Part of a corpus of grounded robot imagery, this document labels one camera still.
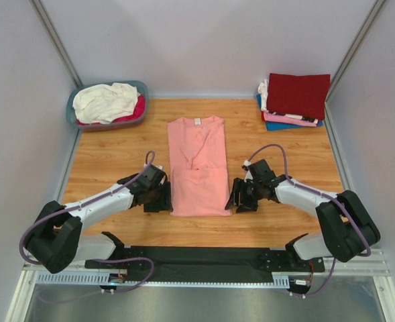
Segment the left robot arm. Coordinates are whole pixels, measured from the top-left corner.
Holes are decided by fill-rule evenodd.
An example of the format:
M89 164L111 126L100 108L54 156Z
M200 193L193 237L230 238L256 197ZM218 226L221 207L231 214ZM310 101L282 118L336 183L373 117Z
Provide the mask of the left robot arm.
M170 183L162 167L148 164L140 173L81 201L45 204L21 237L20 253L26 262L42 265L53 274L82 261L89 268L105 265L116 269L127 257L124 243L109 232L92 236L82 233L113 214L137 206L146 212L172 210Z

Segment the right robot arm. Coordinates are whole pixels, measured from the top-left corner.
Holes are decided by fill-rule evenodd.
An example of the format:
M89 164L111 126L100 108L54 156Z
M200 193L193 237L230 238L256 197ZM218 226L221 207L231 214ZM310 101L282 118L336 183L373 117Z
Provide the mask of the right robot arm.
M356 256L368 256L381 240L379 229L355 192L330 193L287 174L277 176L265 160L245 162L243 168L246 175L234 179L227 210L254 212L258 202L265 199L301 209L319 221L319 234L304 234L286 244L284 261L289 269L301 270L313 258L348 262Z

